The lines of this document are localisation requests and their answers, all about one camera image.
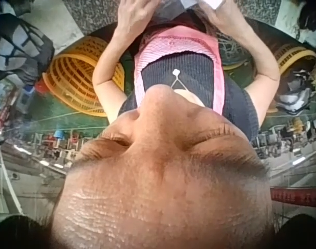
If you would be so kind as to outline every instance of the fluorescent light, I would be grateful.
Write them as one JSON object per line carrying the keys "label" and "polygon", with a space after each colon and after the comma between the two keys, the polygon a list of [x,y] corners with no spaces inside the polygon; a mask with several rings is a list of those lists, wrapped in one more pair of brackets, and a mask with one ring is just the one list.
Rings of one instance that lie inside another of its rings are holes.
{"label": "fluorescent light", "polygon": [[60,164],[58,164],[58,163],[55,163],[54,166],[55,166],[55,167],[58,167],[58,168],[60,168],[60,169],[64,168],[63,165],[60,165]]}
{"label": "fluorescent light", "polygon": [[23,151],[24,153],[28,154],[28,155],[32,155],[31,152],[27,151],[26,149]]}
{"label": "fluorescent light", "polygon": [[43,165],[43,166],[49,166],[49,162],[45,161],[45,160],[41,160],[40,163]]}
{"label": "fluorescent light", "polygon": [[297,165],[305,160],[305,157],[300,157],[297,160],[293,161],[293,165]]}
{"label": "fluorescent light", "polygon": [[26,153],[26,154],[28,154],[28,155],[32,155],[31,152],[27,151],[26,149],[23,149],[23,148],[18,147],[16,144],[15,144],[13,147],[14,147],[16,150],[20,151],[20,152],[24,152],[24,153]]}
{"label": "fluorescent light", "polygon": [[23,148],[18,147],[16,144],[13,146],[16,150],[20,151],[20,152],[24,152]]}

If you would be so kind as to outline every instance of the paper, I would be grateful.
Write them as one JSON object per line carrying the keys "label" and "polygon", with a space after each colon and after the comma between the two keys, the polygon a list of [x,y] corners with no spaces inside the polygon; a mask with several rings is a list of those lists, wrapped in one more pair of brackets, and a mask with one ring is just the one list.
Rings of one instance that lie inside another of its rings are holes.
{"label": "paper", "polygon": [[[205,3],[211,6],[212,9],[217,9],[224,0],[203,0]],[[191,6],[197,4],[197,0],[181,0],[184,8],[190,8]]]}
{"label": "paper", "polygon": [[181,3],[185,9],[197,4],[197,0],[181,0]]}

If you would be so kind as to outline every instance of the black bag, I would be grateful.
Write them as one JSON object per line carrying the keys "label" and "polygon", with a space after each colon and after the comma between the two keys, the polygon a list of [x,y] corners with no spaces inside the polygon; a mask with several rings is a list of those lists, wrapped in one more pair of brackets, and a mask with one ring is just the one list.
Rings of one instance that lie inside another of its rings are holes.
{"label": "black bag", "polygon": [[11,14],[0,15],[0,80],[34,85],[53,55],[53,42],[39,29]]}

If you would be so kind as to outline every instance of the red banner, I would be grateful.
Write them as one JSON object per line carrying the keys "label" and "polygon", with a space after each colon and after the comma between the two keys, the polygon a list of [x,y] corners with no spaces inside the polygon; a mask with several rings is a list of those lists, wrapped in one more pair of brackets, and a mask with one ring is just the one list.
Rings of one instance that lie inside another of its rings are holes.
{"label": "red banner", "polygon": [[271,188],[271,198],[273,201],[316,208],[316,188]]}

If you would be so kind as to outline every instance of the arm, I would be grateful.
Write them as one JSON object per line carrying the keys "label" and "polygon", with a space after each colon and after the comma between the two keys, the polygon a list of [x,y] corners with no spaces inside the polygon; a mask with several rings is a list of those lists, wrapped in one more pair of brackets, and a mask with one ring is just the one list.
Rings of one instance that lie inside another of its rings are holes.
{"label": "arm", "polygon": [[234,38],[254,58],[258,74],[245,90],[255,106],[261,126],[279,87],[280,72],[276,59],[246,22],[233,0],[226,0],[216,11],[203,2],[199,2],[199,5],[212,24],[224,34]]}
{"label": "arm", "polygon": [[272,52],[249,25],[248,30],[240,33],[241,36],[233,36],[233,38],[249,51],[257,68],[254,81],[245,90],[255,106],[261,126],[279,87],[279,66]]}
{"label": "arm", "polygon": [[120,0],[117,27],[92,76],[94,91],[110,123],[117,118],[127,99],[112,81],[115,67],[130,44],[144,31],[159,2],[160,0]]}
{"label": "arm", "polygon": [[99,58],[92,76],[94,91],[110,123],[117,118],[122,104],[127,99],[112,78],[117,63],[129,45],[129,42],[126,42],[118,31],[115,31],[111,42]]}

